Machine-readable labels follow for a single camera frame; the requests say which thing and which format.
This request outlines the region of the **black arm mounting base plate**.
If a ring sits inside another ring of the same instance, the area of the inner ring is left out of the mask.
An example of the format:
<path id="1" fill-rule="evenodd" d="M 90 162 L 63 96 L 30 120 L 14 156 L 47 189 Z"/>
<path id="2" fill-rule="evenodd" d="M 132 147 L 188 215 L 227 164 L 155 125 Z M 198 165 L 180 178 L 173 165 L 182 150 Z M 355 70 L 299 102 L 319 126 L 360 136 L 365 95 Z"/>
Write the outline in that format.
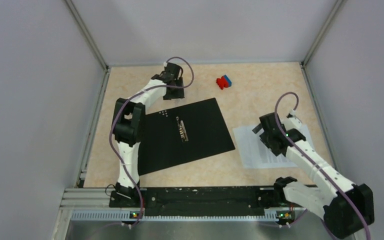
<path id="1" fill-rule="evenodd" d="M 281 206 L 274 190 L 262 186 L 149 187 L 140 191 L 147 217 L 253 217 Z"/>

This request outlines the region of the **white printed paper stack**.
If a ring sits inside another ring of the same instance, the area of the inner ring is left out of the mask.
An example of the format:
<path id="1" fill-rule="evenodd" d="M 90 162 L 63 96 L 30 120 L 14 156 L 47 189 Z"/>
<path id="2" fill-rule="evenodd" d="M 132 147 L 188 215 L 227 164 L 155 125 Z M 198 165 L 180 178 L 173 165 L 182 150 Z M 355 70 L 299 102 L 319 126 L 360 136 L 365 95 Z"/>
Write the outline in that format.
<path id="1" fill-rule="evenodd" d="M 296 168 L 297 165 L 283 155 L 275 156 L 252 132 L 254 127 L 240 126 L 233 129 L 236 149 L 245 169 Z"/>

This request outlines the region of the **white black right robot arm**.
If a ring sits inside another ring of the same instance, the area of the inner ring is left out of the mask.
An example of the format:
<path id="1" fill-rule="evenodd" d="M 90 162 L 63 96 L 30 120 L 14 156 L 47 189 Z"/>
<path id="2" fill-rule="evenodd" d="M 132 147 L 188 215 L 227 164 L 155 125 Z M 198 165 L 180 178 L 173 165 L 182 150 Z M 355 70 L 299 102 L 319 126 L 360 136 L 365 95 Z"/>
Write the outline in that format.
<path id="1" fill-rule="evenodd" d="M 259 118 L 252 130 L 276 157 L 295 163 L 315 184 L 309 187 L 296 178 L 279 177 L 273 187 L 273 200 L 279 206 L 289 203 L 306 208 L 323 220 L 338 239 L 367 230 L 375 221 L 373 191 L 341 175 L 311 146 L 301 132 L 302 122 L 293 112 L 284 120 L 276 112 Z"/>

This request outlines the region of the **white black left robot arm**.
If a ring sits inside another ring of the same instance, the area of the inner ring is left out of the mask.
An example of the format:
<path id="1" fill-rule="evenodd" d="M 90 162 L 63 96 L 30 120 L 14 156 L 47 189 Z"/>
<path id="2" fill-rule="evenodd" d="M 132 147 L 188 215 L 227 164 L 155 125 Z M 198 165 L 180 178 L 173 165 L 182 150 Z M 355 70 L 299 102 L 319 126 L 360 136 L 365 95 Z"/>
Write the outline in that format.
<path id="1" fill-rule="evenodd" d="M 136 190 L 140 177 L 138 155 L 145 132 L 146 111 L 156 102 L 184 98 L 183 68 L 171 62 L 163 64 L 163 71 L 151 77 L 148 83 L 131 97 L 119 98 L 115 103 L 111 134 L 114 136 L 119 158 L 119 176 L 115 193 L 129 207 L 140 202 Z"/>

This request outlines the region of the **teal and black file folder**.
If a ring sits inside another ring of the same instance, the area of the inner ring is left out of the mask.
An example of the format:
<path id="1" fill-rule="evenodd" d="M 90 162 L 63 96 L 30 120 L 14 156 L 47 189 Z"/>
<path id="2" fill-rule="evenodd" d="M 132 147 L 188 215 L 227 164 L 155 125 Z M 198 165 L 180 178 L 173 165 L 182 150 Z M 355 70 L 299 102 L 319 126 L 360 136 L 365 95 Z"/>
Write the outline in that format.
<path id="1" fill-rule="evenodd" d="M 145 116 L 138 173 L 146 175 L 235 150 L 215 98 Z"/>

